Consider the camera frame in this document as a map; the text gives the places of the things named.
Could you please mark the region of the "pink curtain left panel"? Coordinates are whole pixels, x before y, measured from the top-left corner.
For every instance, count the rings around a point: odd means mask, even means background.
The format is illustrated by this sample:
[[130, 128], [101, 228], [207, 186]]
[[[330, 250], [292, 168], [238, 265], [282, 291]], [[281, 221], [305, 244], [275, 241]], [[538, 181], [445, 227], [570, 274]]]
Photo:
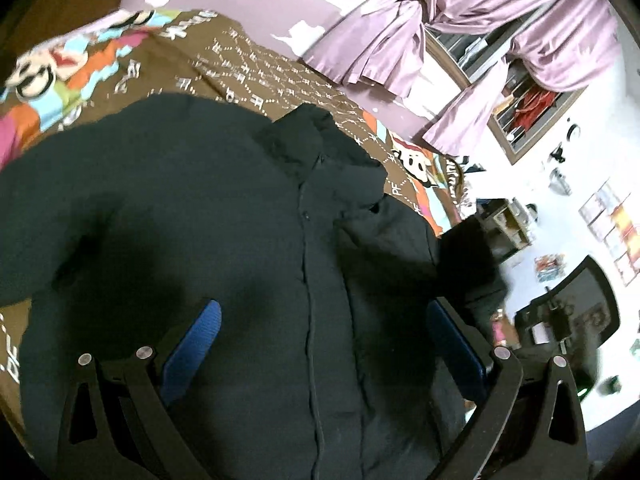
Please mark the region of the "pink curtain left panel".
[[423, 0], [367, 0], [310, 47], [303, 61], [341, 86], [370, 82], [405, 98], [424, 56]]

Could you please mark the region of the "black office chair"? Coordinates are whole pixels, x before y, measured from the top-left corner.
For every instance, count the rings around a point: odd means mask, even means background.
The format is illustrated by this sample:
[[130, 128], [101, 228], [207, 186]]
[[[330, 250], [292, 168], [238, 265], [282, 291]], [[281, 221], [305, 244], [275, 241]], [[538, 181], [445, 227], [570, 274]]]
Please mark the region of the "black office chair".
[[599, 348], [620, 328], [620, 309], [608, 277], [587, 256], [516, 312], [514, 326], [523, 348], [558, 350], [567, 358], [582, 400], [599, 380]]

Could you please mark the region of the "wooden shelf desk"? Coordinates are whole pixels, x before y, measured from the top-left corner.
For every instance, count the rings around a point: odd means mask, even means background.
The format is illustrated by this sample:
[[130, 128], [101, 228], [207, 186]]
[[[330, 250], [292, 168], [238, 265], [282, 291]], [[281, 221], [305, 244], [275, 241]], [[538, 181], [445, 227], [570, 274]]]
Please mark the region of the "wooden shelf desk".
[[515, 199], [483, 198], [476, 202], [476, 216], [483, 226], [491, 253], [504, 263], [532, 244], [528, 211]]

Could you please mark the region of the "black padded jacket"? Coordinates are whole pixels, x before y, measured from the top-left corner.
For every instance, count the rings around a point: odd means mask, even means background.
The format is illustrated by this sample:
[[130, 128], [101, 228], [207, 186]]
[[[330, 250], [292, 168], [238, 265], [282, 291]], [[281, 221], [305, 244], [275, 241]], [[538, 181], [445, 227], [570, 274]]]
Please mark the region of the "black padded jacket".
[[225, 479], [424, 479], [464, 424], [428, 303], [506, 294], [480, 224], [444, 234], [304, 104], [278, 120], [166, 94], [50, 136], [1, 174], [1, 301], [29, 300], [27, 442], [52, 471], [78, 358], [221, 326], [168, 411]]

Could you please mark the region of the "pink curtain panel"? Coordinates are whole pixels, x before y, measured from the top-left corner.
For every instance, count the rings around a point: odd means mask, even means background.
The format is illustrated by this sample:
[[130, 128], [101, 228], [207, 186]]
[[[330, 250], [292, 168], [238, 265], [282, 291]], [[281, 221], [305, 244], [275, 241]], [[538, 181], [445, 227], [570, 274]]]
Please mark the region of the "pink curtain panel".
[[426, 24], [445, 34], [484, 35], [536, 11], [508, 52], [442, 110], [422, 136], [460, 155], [488, 123], [506, 85], [508, 62], [520, 60], [539, 87], [555, 93], [585, 88], [620, 56], [617, 20], [608, 0], [424, 0]]
[[367, 0], [310, 47], [303, 61], [341, 86], [370, 82], [405, 98], [424, 56], [423, 0]]

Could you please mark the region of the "colourful cartoon bedspread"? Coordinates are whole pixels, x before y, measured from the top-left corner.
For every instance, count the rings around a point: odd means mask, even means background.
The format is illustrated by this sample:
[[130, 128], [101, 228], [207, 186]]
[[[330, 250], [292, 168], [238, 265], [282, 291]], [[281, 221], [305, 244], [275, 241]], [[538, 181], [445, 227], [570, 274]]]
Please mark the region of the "colourful cartoon bedspread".
[[24, 324], [2, 396], [30, 446], [58, 431], [63, 362], [155, 344], [205, 299], [234, 367], [303, 369], [308, 292], [335, 334], [347, 282], [412, 308], [439, 230], [360, 108], [223, 15], [126, 32], [51, 90], [70, 127], [1, 173], [1, 309]]

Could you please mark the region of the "pink curtain right panel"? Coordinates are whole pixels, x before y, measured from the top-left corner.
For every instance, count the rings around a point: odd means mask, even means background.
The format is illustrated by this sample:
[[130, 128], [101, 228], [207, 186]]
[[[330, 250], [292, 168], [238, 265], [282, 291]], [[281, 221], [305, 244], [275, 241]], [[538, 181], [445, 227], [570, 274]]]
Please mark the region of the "pink curtain right panel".
[[536, 11], [508, 52], [442, 110], [422, 136], [460, 155], [488, 123], [506, 85], [508, 62], [520, 60], [539, 87], [555, 93], [585, 88], [620, 56], [617, 20], [608, 0], [424, 0], [426, 24], [445, 34], [484, 35]]

